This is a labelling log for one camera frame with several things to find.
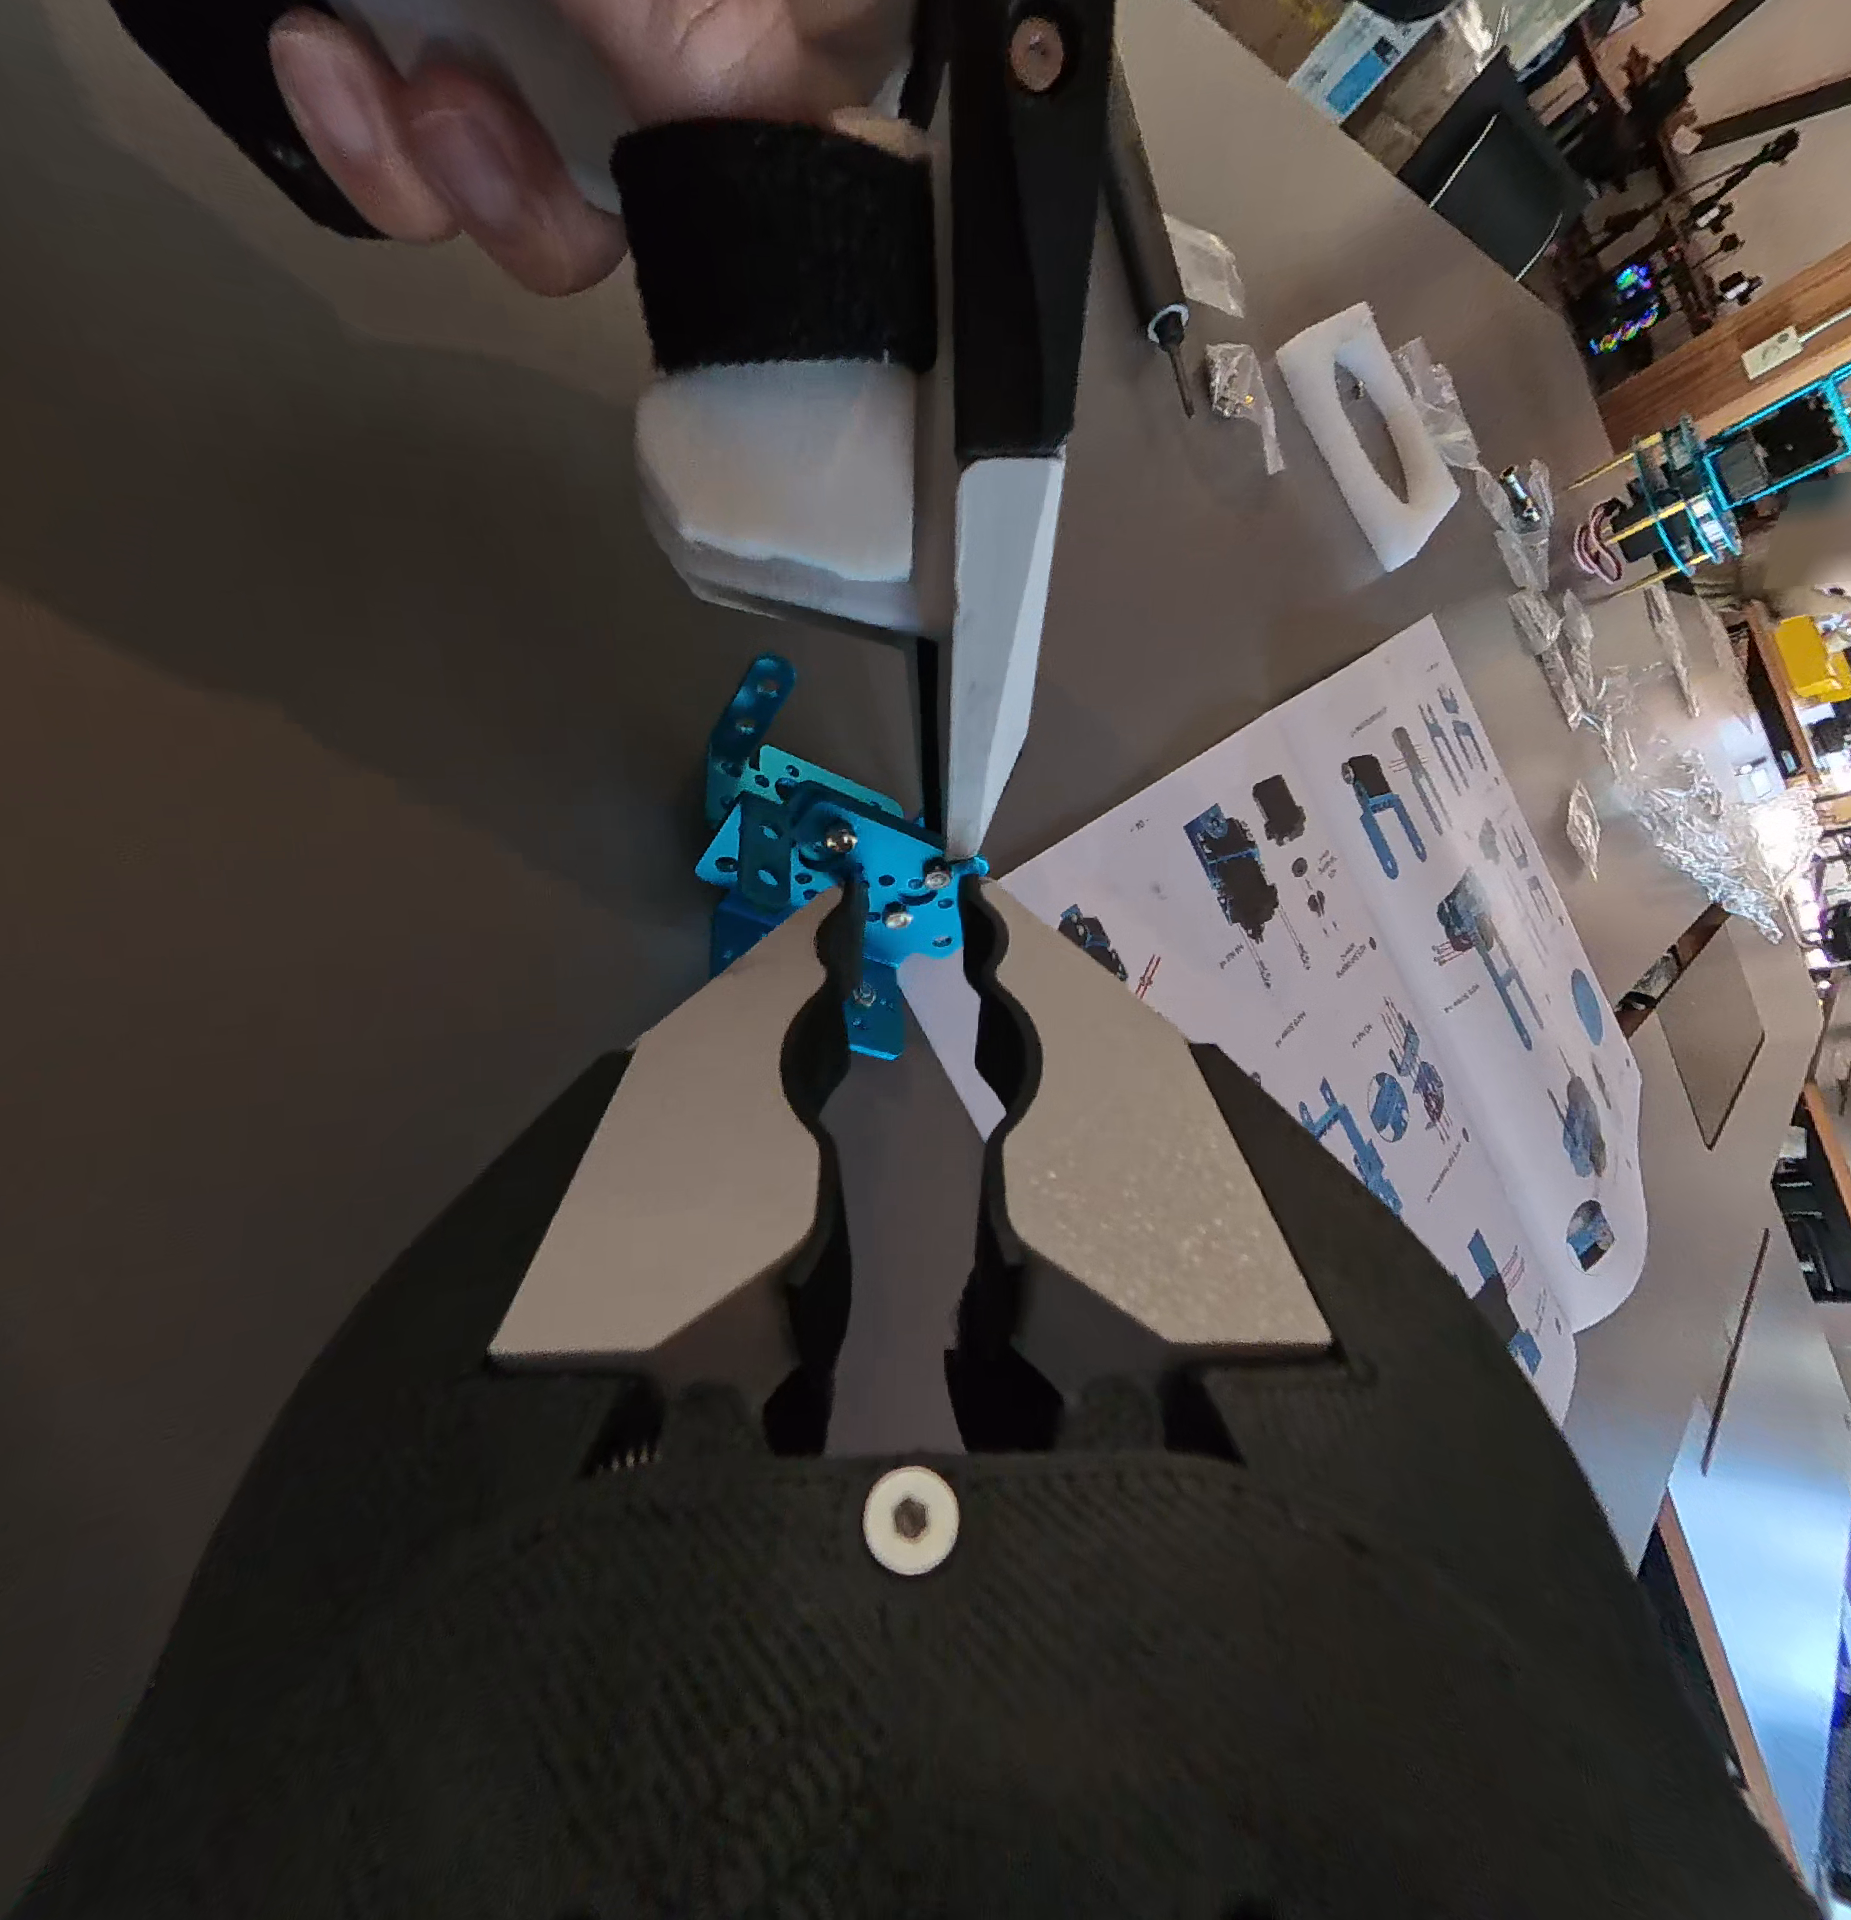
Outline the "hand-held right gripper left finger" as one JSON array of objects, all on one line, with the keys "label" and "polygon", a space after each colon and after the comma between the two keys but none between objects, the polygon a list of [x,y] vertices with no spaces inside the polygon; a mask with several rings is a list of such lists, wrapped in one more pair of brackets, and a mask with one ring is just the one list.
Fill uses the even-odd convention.
[{"label": "hand-held right gripper left finger", "polygon": [[863,882],[794,909],[628,1053],[505,1306],[501,1371],[728,1389],[775,1453],[825,1453],[851,1315],[839,1154]]}]

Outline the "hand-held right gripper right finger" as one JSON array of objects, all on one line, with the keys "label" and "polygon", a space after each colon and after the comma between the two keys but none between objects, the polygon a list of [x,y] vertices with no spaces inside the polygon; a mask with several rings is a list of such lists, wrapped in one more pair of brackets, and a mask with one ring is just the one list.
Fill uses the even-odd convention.
[{"label": "hand-held right gripper right finger", "polygon": [[944,1352],[963,1450],[1233,1453],[1214,1371],[1334,1332],[1195,1049],[1000,882],[960,882],[960,926],[1000,1110]]}]

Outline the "blue metal bracket assembly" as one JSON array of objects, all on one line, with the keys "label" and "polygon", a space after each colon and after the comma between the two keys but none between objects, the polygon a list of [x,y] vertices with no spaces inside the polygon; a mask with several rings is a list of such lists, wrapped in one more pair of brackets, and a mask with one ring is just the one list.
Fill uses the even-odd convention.
[{"label": "blue metal bracket assembly", "polygon": [[951,957],[960,882],[990,859],[951,855],[944,839],[892,796],[772,747],[772,724],[794,693],[785,653],[757,653],[701,759],[711,822],[699,882],[721,890],[705,970],[721,977],[801,909],[854,879],[863,886],[863,968],[847,990],[847,1041],[861,1057],[899,1062],[909,1041],[899,968],[913,957]]}]

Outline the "dark grey desk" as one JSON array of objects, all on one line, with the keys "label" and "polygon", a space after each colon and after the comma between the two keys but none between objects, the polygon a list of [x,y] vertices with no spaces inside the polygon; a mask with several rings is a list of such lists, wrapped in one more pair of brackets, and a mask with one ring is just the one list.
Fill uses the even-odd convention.
[{"label": "dark grey desk", "polygon": [[1381,1788],[1544,1812],[1534,1896],[1802,1917],[1706,1783],[1303,1661],[1297,1890],[1215,1684],[1294,1630],[1226,1468],[957,1468],[978,1566],[847,1572],[869,1473],[608,1468],[482,1371],[608,1049],[732,620],[634,564],[616,415],[344,343],[113,148],[0,3],[0,1908],[17,1917],[1309,1917]]}]

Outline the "person's left hand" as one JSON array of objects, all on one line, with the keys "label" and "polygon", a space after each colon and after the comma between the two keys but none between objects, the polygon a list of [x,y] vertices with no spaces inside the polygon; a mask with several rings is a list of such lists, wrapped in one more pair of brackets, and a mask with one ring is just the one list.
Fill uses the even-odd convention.
[{"label": "person's left hand", "polygon": [[[913,3],[578,0],[558,3],[634,124],[701,118],[827,124],[870,109],[913,45]],[[312,159],[402,244],[468,235],[537,298],[604,285],[628,228],[585,202],[555,137],[489,70],[433,53],[402,77],[350,23],[293,8],[271,70]]]}]

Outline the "black electric screwdriver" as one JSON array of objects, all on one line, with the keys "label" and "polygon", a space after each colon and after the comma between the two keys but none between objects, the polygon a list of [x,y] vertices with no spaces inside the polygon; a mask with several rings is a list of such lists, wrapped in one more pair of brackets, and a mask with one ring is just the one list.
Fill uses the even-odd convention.
[{"label": "black electric screwdriver", "polygon": [[1168,360],[1185,418],[1195,418],[1192,372],[1185,371],[1188,298],[1176,272],[1168,215],[1130,97],[1125,62],[1107,66],[1104,203],[1130,298],[1143,343]]}]

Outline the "flat clear bag of screws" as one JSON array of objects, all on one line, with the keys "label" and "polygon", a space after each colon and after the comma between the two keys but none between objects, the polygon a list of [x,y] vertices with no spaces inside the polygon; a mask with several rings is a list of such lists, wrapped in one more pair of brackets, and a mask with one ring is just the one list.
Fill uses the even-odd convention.
[{"label": "flat clear bag of screws", "polygon": [[1168,247],[1185,301],[1226,319],[1245,319],[1239,266],[1229,241],[1166,212]]}]

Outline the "crumpled clear bag of screws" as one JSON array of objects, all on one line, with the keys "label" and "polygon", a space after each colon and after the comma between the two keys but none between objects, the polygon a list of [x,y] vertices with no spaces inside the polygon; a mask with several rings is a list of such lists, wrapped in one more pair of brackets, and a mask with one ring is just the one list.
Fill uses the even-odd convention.
[{"label": "crumpled clear bag of screws", "polygon": [[1214,343],[1204,346],[1204,387],[1209,411],[1219,423],[1254,424],[1265,454],[1265,475],[1284,475],[1274,387],[1254,346],[1245,343]]}]

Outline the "white instruction manual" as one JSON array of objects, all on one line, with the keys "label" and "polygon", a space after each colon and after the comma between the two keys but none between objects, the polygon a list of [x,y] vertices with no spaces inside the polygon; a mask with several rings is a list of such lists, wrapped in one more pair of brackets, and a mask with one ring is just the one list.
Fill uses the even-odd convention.
[{"label": "white instruction manual", "polygon": [[1432,620],[1006,890],[1274,1093],[1565,1416],[1648,1261],[1642,1082]]}]

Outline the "white foam block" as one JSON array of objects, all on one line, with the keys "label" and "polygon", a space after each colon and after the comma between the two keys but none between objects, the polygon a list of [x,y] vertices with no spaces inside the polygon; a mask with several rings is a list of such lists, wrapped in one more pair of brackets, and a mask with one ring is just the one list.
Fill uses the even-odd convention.
[{"label": "white foam block", "polygon": [[[1319,327],[1305,327],[1276,350],[1282,380],[1312,437],[1334,486],[1381,572],[1411,566],[1445,515],[1457,505],[1457,483],[1424,424],[1406,372],[1386,346],[1371,301],[1354,301]],[[1367,454],[1341,399],[1341,372],[1362,380],[1394,441],[1402,489]]]}]

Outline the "stack of cardboard boxes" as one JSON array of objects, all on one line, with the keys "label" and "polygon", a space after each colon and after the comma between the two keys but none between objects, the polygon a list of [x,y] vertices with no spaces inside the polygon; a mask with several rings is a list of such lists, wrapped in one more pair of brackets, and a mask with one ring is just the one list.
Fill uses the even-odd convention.
[{"label": "stack of cardboard boxes", "polygon": [[1345,124],[1439,32],[1450,3],[1341,3],[1336,21],[1297,62],[1291,88]]}]

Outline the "black office chair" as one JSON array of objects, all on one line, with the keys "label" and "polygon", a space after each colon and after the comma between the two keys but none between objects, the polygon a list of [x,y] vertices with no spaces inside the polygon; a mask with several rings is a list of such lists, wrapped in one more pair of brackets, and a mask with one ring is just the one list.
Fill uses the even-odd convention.
[{"label": "black office chair", "polygon": [[1402,186],[1526,282],[1583,224],[1592,188],[1498,53],[1402,164]]}]

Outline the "large crumpled clear wrap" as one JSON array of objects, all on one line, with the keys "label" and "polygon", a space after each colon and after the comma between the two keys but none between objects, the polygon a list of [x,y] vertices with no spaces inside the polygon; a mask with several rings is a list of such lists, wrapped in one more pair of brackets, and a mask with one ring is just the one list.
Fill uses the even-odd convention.
[{"label": "large crumpled clear wrap", "polygon": [[1711,909],[1772,942],[1793,940],[1793,882],[1812,839],[1812,815],[1793,796],[1743,800],[1697,750],[1619,750],[1612,786],[1658,859]]}]

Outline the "wooden counter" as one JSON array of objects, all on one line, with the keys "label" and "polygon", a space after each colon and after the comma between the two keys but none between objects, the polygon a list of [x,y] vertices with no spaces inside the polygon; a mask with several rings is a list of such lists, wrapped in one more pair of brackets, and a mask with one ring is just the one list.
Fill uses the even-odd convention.
[{"label": "wooden counter", "polygon": [[1760,406],[1802,393],[1851,360],[1851,241],[1795,277],[1726,311],[1706,332],[1619,380],[1601,402],[1612,450],[1690,415],[1697,428],[1726,428]]}]

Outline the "blue frame robot kit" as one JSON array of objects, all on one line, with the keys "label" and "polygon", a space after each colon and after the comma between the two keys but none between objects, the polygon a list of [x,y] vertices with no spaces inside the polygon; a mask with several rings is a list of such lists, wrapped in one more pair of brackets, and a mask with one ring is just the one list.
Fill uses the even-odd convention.
[{"label": "blue frame robot kit", "polygon": [[1704,428],[1690,415],[1634,437],[1587,475],[1616,495],[1571,534],[1583,578],[1612,592],[1697,585],[1747,553],[1747,537],[1795,495],[1851,477],[1851,360],[1795,393],[1753,402],[1743,423]]}]

